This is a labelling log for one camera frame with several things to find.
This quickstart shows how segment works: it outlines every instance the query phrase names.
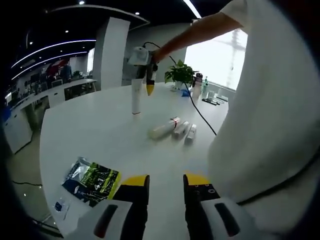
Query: green leaves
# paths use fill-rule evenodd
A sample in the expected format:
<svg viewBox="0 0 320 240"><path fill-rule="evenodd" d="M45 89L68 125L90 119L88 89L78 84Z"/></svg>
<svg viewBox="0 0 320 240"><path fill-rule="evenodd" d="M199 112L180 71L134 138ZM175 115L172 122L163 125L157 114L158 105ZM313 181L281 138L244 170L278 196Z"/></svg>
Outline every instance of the green leaves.
<svg viewBox="0 0 320 240"><path fill-rule="evenodd" d="M192 67L184 64L181 60L174 66L171 66L164 74L164 82L183 82L186 84L192 83L194 74L198 71L193 71Z"/></svg>

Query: ceiling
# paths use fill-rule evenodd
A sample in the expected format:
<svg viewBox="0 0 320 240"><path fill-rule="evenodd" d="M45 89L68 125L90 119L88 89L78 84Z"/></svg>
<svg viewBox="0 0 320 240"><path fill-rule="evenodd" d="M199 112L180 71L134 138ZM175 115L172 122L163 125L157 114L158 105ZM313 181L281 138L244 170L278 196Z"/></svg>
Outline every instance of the ceiling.
<svg viewBox="0 0 320 240"><path fill-rule="evenodd" d="M45 47L68 41L96 39L98 29L109 17L130 21L130 30L145 24L157 26L191 23L196 19L183 0L85 0L84 5L79 5L79 0L45 0L42 1L42 5L39 5L39 1L34 5L31 2L25 6L30 11L17 13L15 9L15 16L22 19L14 28L19 32L14 32L17 37L11 42L13 47L8 59L9 68L23 57ZM205 17L217 13L230 0L191 0L191 2L199 14ZM119 9L133 16L101 7ZM134 15L136 12L140 13L141 19ZM33 60L33 65L63 54L89 51L94 45L94 42L78 42L42 50L20 61L10 69L7 76L11 80L13 76L30 66L27 64L29 61Z"/></svg>

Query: white round table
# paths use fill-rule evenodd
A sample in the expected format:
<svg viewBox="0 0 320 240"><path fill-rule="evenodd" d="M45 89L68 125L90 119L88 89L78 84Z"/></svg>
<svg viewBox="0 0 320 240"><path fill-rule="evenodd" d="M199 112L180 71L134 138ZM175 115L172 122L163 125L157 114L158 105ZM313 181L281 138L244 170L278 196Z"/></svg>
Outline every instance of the white round table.
<svg viewBox="0 0 320 240"><path fill-rule="evenodd" d="M131 86L97 91L68 100L46 111L40 137L40 169L43 190L55 222L66 236L77 228L79 217L91 209L62 186L64 177L78 157L85 157L122 173L121 180L150 175L148 220L144 239L188 239L185 221L183 174L206 175L207 152L215 138L189 97L171 92L170 84L157 83L151 96L143 87L141 114L131 113ZM196 105L217 132L228 112L228 103ZM180 117L197 125L191 146L171 137L153 141L151 127ZM63 220L53 205L68 199Z"/></svg>

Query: potted plant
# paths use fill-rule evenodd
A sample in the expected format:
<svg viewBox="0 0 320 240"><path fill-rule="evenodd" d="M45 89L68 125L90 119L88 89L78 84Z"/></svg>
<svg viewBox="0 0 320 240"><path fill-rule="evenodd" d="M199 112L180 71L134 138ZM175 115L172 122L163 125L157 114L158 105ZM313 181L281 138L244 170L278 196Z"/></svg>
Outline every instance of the potted plant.
<svg viewBox="0 0 320 240"><path fill-rule="evenodd" d="M184 64L181 60L176 65L170 67L170 69L164 74L164 82L175 82L177 89L183 89L185 84L190 85L194 81L194 74L198 71L194 71L192 67Z"/></svg>

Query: white pillar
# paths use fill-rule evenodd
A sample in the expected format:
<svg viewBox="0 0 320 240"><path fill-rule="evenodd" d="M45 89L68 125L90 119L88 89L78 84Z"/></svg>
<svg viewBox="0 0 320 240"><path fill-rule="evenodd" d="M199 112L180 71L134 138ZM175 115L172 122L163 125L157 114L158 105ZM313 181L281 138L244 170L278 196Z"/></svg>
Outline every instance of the white pillar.
<svg viewBox="0 0 320 240"><path fill-rule="evenodd" d="M92 77L97 90L120 87L129 21L110 17L97 33Z"/></svg>

